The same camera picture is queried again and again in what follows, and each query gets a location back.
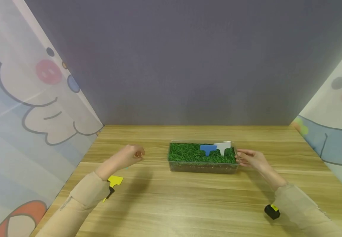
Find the artificial grass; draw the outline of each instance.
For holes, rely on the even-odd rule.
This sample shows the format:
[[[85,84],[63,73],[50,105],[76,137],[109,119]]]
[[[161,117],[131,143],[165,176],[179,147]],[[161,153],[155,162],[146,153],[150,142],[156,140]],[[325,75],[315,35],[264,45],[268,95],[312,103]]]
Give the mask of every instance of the artificial grass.
[[[205,156],[205,151],[200,150],[200,145],[212,144],[197,144],[197,143],[170,143],[168,160],[171,162],[211,162],[235,164],[234,148],[225,149],[224,156],[221,156],[219,150],[213,150],[209,156]]]

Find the clear plastic box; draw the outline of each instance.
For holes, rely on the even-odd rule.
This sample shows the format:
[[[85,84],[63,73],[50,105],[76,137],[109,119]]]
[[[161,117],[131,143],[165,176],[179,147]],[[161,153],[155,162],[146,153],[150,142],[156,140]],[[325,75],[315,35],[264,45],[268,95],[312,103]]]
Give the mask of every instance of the clear plastic box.
[[[225,156],[222,158],[220,158],[221,155],[218,157],[219,150],[211,151],[208,157],[205,156],[205,151],[199,149],[197,151],[201,144],[213,145],[222,142],[230,142],[230,149],[232,149],[225,149]],[[169,145],[168,163],[171,171],[234,174],[238,168],[234,158],[235,154],[236,149],[231,141],[173,140]]]

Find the purple wall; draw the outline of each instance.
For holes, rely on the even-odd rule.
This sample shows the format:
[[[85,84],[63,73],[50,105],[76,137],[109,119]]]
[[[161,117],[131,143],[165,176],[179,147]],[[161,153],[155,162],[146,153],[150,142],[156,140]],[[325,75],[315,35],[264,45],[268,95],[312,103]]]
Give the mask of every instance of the purple wall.
[[[342,58],[342,0],[26,0],[104,124],[287,125]]]

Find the long sleeve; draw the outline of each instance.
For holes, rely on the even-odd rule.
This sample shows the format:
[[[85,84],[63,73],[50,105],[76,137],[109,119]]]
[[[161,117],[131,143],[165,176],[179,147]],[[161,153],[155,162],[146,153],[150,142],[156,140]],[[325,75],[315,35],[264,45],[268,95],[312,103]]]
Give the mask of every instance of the long sleeve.
[[[109,192],[109,182],[101,180],[95,172],[86,175],[36,237],[75,236],[88,214]]]
[[[275,206],[287,215],[308,237],[342,237],[342,230],[332,222],[301,189],[294,184],[278,188]]]

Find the wooden table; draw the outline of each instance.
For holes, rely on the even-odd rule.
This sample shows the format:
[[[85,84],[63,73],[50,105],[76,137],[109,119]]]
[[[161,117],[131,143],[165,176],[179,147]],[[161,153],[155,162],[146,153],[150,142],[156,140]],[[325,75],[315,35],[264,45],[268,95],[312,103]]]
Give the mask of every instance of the wooden table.
[[[264,214],[274,195],[253,170],[240,167],[233,175],[170,172],[171,140],[229,140],[262,151],[342,228],[342,184],[293,127],[106,126],[32,236],[84,175],[134,143],[145,147],[146,159],[116,173],[124,177],[122,184],[99,203],[77,236],[304,236],[286,216],[271,220]]]

